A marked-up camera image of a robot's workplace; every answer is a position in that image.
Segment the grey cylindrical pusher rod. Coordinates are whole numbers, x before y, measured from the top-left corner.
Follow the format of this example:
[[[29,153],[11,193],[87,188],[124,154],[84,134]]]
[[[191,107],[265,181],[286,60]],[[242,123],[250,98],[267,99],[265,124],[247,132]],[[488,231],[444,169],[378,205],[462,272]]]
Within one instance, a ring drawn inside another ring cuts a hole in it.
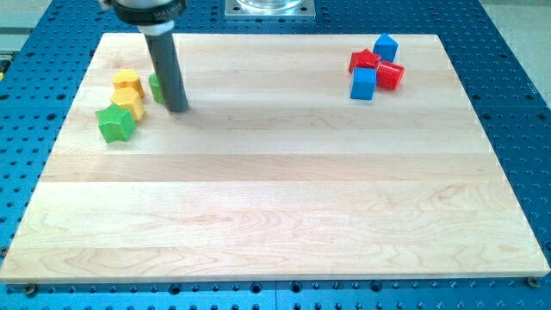
[[[170,112],[186,111],[189,107],[188,99],[172,32],[159,35],[146,34],[145,41],[164,99],[164,106]]]

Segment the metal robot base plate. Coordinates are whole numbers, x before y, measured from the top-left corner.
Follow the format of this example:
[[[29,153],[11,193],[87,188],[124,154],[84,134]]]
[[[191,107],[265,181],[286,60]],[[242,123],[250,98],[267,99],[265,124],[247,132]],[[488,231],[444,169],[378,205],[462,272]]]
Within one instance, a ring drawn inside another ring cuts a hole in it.
[[[313,20],[314,0],[225,0],[227,20]]]

